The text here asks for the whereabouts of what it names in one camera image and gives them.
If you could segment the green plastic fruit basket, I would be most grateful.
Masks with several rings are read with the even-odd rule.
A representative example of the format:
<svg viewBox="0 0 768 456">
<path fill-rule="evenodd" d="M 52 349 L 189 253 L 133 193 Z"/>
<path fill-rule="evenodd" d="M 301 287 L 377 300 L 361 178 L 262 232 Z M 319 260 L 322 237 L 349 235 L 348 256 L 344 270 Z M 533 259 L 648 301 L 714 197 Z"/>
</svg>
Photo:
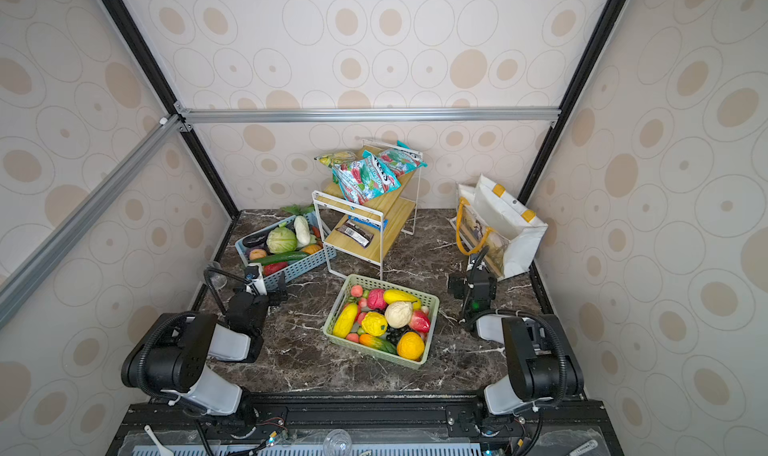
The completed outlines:
<svg viewBox="0 0 768 456">
<path fill-rule="evenodd" d="M 401 291 L 404 291 L 405 293 L 415 296 L 417 299 L 421 301 L 422 306 L 427 307 L 431 328 L 426 334 L 425 352 L 419 358 L 418 361 L 410 361 L 398 355 L 389 354 L 387 352 L 369 348 L 359 343 L 354 343 L 344 338 L 334 336 L 332 334 L 333 325 L 336 323 L 338 317 L 341 315 L 342 310 L 344 309 L 345 303 L 347 302 L 348 298 L 351 296 L 352 286 L 356 284 L 359 284 L 364 289 L 368 289 L 368 290 L 372 290 L 372 289 L 401 290 Z M 323 334 L 332 344 L 335 344 L 337 346 L 344 347 L 353 351 L 357 351 L 361 354 L 371 356 L 373 358 L 381 359 L 384 361 L 388 361 L 390 363 L 393 363 L 399 366 L 417 370 L 417 369 L 420 369 L 428 359 L 428 354 L 431 348 L 431 344 L 432 344 L 432 340 L 435 332 L 433 327 L 437 322 L 437 314 L 438 314 L 439 308 L 440 308 L 440 299 L 437 296 L 416 291 L 404 286 L 395 285 L 393 283 L 377 280 L 374 278 L 361 276 L 358 274 L 352 274 L 346 278 L 344 284 L 341 287 L 341 290 L 339 291 L 338 296 L 334 301 L 333 306 L 331 307 L 331 310 L 323 326 Z"/>
</svg>

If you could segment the orange round fruit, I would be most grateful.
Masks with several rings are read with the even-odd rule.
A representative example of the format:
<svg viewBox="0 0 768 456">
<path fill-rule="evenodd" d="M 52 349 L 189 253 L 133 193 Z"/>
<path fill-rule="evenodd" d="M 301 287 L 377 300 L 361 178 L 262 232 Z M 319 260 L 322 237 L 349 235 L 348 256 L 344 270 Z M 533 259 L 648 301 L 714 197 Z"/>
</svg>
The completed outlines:
<svg viewBox="0 0 768 456">
<path fill-rule="evenodd" d="M 409 361 L 420 361 L 425 349 L 424 340 L 416 332 L 405 333 L 396 346 L 398 356 Z"/>
</svg>

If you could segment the beige round melon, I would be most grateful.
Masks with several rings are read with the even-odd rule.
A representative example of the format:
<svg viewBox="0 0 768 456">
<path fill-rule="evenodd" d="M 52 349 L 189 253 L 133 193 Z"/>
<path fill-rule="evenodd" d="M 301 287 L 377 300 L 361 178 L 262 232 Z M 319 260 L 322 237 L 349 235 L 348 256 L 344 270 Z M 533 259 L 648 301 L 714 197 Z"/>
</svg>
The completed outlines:
<svg viewBox="0 0 768 456">
<path fill-rule="evenodd" d="M 413 316 L 413 304 L 403 301 L 391 303 L 386 308 L 384 316 L 391 328 L 406 327 L 410 324 Z"/>
</svg>

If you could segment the white grocery tote bag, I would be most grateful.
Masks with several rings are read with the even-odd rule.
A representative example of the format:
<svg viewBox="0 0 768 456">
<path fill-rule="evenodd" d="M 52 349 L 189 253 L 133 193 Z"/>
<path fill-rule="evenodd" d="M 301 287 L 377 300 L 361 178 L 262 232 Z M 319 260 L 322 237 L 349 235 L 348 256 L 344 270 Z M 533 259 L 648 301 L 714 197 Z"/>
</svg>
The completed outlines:
<svg viewBox="0 0 768 456">
<path fill-rule="evenodd" d="M 461 254 L 484 262 L 499 280 L 529 271 L 548 229 L 547 223 L 502 185 L 482 176 L 475 186 L 459 185 L 456 217 L 451 220 Z"/>
</svg>

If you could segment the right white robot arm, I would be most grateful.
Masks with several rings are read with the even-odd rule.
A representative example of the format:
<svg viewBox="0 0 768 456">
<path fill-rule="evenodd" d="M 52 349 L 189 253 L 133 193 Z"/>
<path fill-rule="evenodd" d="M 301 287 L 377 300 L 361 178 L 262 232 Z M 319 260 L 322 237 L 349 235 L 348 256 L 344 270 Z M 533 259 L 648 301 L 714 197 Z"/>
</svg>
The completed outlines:
<svg viewBox="0 0 768 456">
<path fill-rule="evenodd" d="M 483 389 L 487 411 L 518 415 L 581 395 L 584 375 L 556 316 L 492 307 L 497 278 L 485 263 L 487 253 L 471 255 L 467 272 L 448 278 L 449 292 L 462 303 L 462 327 L 504 349 L 506 375 Z"/>
</svg>

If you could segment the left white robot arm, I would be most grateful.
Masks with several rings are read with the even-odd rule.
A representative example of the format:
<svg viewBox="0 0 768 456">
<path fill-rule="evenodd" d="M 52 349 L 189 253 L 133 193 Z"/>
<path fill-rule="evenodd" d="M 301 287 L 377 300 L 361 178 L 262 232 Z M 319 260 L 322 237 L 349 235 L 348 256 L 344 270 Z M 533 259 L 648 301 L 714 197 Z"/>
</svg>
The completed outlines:
<svg viewBox="0 0 768 456">
<path fill-rule="evenodd" d="M 287 300 L 285 276 L 267 287 L 264 268 L 256 264 L 243 277 L 210 266 L 203 272 L 221 314 L 199 311 L 163 313 L 126 356 L 122 384 L 197 418 L 253 422 L 257 410 L 251 393 L 225 380 L 208 360 L 253 363 L 264 345 L 269 309 Z"/>
</svg>

